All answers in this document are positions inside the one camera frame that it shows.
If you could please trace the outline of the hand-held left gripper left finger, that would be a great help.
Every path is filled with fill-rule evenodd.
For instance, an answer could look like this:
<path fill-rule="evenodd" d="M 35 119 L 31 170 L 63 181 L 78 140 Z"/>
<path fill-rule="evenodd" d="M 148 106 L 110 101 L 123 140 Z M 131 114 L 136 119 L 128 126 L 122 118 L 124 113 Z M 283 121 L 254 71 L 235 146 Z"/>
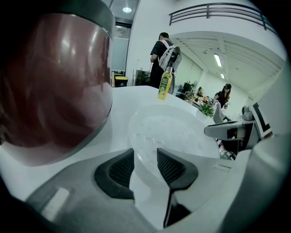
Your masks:
<path fill-rule="evenodd" d="M 63 168 L 26 202 L 54 233 L 155 233 L 135 207 L 134 168 L 133 149 L 85 159 Z"/>

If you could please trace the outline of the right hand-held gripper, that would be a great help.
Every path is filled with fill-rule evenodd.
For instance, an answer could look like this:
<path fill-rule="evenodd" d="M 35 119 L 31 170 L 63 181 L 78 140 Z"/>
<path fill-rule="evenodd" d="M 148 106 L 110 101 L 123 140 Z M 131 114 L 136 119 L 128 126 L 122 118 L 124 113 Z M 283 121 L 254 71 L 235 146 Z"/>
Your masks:
<path fill-rule="evenodd" d="M 208 125 L 204 128 L 204 134 L 221 140 L 238 140 L 239 151 L 252 149 L 268 134 L 272 134 L 257 102 L 243 106 L 241 112 L 242 121 Z"/>

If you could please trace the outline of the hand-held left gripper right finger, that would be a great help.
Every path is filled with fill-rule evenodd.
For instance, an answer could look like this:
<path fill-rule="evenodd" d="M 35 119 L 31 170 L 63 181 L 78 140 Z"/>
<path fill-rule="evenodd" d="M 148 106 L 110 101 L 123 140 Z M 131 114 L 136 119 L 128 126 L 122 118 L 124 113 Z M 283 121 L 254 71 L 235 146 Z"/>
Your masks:
<path fill-rule="evenodd" d="M 219 229 L 229 202 L 220 202 L 220 188 L 234 161 L 157 149 L 157 167 L 169 187 L 165 229 Z"/>

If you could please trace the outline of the white perforated plastic steamer plate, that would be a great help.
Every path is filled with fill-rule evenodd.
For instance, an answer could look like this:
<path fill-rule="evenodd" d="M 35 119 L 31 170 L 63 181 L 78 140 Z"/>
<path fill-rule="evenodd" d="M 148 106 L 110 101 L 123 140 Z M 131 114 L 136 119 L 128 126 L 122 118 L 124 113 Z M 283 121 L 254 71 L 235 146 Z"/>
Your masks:
<path fill-rule="evenodd" d="M 128 137 L 134 149 L 135 169 L 130 181 L 138 207 L 165 206 L 169 188 L 157 167 L 157 149 L 171 149 L 202 157 L 219 158 L 214 138 L 204 134 L 212 120 L 169 105 L 139 109 L 130 119 Z"/>

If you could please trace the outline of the purple rice cooker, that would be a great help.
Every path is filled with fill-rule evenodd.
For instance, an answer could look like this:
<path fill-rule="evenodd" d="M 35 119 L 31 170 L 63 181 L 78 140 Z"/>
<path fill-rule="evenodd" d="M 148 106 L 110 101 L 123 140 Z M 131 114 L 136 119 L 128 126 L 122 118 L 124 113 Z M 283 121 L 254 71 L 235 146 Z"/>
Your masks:
<path fill-rule="evenodd" d="M 61 161 L 112 107 L 115 18 L 102 0 L 0 0 L 0 148 L 22 165 Z"/>

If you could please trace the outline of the white chair black legs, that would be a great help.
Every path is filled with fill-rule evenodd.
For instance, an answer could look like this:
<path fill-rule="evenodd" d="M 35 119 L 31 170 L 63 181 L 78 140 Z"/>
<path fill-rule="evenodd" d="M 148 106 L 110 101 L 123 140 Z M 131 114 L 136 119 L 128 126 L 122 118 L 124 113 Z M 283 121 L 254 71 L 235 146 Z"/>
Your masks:
<path fill-rule="evenodd" d="M 222 111 L 221 111 L 221 104 L 218 102 L 216 105 L 216 110 L 213 116 L 213 121 L 215 124 L 219 124 L 219 123 L 224 123 L 226 120 L 226 122 L 230 122 L 231 120 L 226 117 Z"/>

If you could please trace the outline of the small green plant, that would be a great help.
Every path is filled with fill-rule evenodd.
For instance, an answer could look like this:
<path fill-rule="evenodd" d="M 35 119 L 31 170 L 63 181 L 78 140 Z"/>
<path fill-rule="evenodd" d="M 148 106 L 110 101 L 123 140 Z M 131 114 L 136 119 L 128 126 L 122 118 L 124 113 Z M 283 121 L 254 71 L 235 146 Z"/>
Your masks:
<path fill-rule="evenodd" d="M 200 111 L 208 116 L 208 117 L 213 117 L 214 116 L 214 109 L 212 106 L 209 106 L 207 104 L 201 104 L 200 105 Z"/>

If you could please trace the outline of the yellow oil bottle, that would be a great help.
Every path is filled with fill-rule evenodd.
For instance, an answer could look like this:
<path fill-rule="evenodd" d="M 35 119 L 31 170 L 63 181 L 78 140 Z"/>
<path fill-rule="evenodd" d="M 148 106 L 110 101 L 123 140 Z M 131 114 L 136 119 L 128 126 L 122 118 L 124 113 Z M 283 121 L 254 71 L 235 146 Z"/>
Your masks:
<path fill-rule="evenodd" d="M 166 98 L 166 95 L 170 89 L 171 81 L 172 81 L 172 69 L 174 66 L 174 62 L 169 61 L 166 67 L 166 70 L 164 71 L 161 82 L 158 90 L 157 97 L 159 99 L 164 100 Z"/>

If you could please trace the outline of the white grey backpack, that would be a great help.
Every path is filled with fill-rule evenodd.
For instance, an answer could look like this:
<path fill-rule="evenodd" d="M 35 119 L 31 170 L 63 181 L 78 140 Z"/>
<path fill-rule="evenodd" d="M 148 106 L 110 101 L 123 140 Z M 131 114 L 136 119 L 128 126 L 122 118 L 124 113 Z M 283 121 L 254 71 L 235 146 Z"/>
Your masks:
<path fill-rule="evenodd" d="M 162 57 L 159 59 L 160 68 L 165 71 L 167 67 L 172 68 L 175 73 L 181 62 L 181 49 L 176 45 L 169 46 Z"/>

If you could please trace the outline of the black metal cabinet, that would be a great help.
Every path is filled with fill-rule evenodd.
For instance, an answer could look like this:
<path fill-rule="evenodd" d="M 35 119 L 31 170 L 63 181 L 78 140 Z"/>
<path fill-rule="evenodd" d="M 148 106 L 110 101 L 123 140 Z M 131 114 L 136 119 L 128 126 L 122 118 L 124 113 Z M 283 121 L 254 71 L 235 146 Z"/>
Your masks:
<path fill-rule="evenodd" d="M 150 86 L 150 72 L 136 70 L 135 86 Z"/>

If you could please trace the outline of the black bin yellow lid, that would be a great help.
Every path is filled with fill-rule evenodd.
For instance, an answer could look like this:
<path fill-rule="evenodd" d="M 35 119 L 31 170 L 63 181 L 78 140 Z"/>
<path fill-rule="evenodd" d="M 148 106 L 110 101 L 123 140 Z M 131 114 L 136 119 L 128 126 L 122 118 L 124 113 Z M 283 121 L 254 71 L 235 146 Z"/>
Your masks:
<path fill-rule="evenodd" d="M 127 86 L 128 78 L 124 76 L 115 76 L 115 87 L 125 87 Z"/>

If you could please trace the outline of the black balcony railing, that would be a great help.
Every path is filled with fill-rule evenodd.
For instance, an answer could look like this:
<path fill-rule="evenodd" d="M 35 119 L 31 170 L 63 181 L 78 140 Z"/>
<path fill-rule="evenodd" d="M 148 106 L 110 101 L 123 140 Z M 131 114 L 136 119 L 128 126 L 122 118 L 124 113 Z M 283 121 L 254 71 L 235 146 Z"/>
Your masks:
<path fill-rule="evenodd" d="M 254 23 L 263 27 L 264 30 L 277 35 L 277 31 L 273 25 L 260 10 L 243 4 L 226 2 L 204 3 L 174 11 L 169 14 L 169 17 L 169 25 L 194 18 L 234 18 Z"/>

